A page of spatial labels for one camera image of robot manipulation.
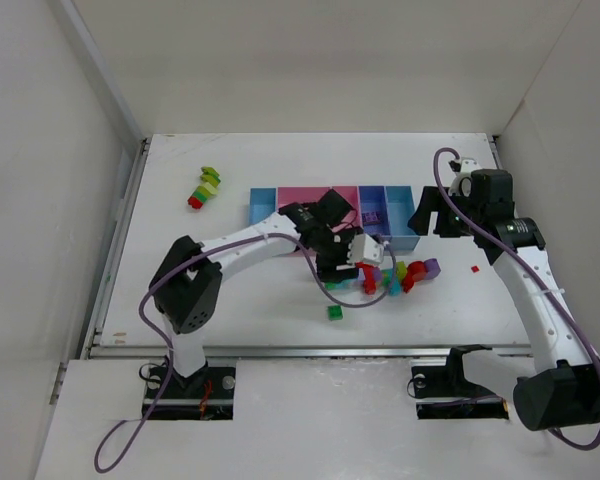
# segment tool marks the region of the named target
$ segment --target white panel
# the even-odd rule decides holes
[[[121,143],[43,0],[0,0],[0,479],[33,473]]]
[[[95,478],[101,438],[118,420],[139,415],[141,363],[71,362],[37,480]],[[111,476],[600,480],[600,447],[576,452],[526,430],[513,410],[510,421],[419,421],[407,396],[409,373],[407,360],[239,362],[233,421],[149,422]],[[135,426],[113,435],[102,464]],[[565,433],[585,441],[595,428]]]
[[[582,2],[499,145],[600,352],[600,0]]]
[[[252,187],[412,185],[418,202],[432,185],[433,154],[452,146],[485,167],[494,161],[483,134],[228,134],[156,135],[135,203],[101,344],[163,346],[138,317],[138,303],[173,242],[221,237],[248,223]],[[222,183],[199,211],[187,199],[211,165]],[[454,174],[442,168],[450,184]],[[442,274],[408,295],[368,309],[345,309],[330,322],[331,303],[304,259],[262,262],[223,283],[213,319],[203,328],[207,346],[436,346],[527,344],[506,288],[469,237],[422,238],[407,264],[436,257]],[[390,261],[385,260],[384,268]],[[479,273],[471,267],[478,265]],[[336,290],[363,303],[361,289]],[[150,302],[151,318],[160,316]]]
[[[77,0],[145,134],[499,133],[578,0]]]

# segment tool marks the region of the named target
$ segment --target yellow and green toy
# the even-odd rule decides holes
[[[200,180],[203,182],[202,185],[195,189],[187,202],[196,210],[200,210],[207,200],[218,194],[220,174],[213,167],[202,167]]]

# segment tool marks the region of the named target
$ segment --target white table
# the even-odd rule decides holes
[[[93,455],[101,438],[118,420],[139,416],[141,363],[69,364],[37,480],[100,478]],[[510,421],[417,420],[408,378],[402,359],[240,361],[233,421],[151,421],[109,476],[600,480],[600,447],[578,452],[547,433],[529,432],[513,411]],[[134,427],[113,435],[103,465]],[[596,428],[565,433],[582,442]]]
[[[247,225],[252,187],[411,185],[414,200],[433,185],[432,157],[456,148],[494,167],[484,134],[228,134],[156,135],[137,200],[99,345],[159,347],[137,315],[148,283],[171,244],[182,235],[200,241]],[[203,165],[220,172],[219,195],[198,211],[187,199]],[[442,165],[443,180],[453,174]],[[438,347],[457,344],[526,345],[508,292],[470,238],[423,237],[403,259],[437,257],[442,274],[408,295],[369,309],[345,310],[327,320],[330,304],[298,257],[259,264],[222,285],[215,315],[203,329],[206,346]],[[480,272],[473,273],[477,265]],[[349,302],[360,291],[338,295]],[[157,318],[153,305],[149,314]]]

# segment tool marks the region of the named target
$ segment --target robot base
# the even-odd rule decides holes
[[[155,399],[166,373],[166,365],[149,369],[151,381],[145,388],[143,415]],[[232,420],[235,378],[235,367],[205,366],[187,379],[174,373],[149,420]],[[205,400],[209,386],[211,391]]]

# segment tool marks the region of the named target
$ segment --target white wall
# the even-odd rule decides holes
[[[145,134],[500,133],[579,0],[76,0]]]
[[[0,0],[0,479],[34,468],[121,153],[44,0]]]
[[[576,320],[600,352],[600,0],[583,0],[499,141]]]

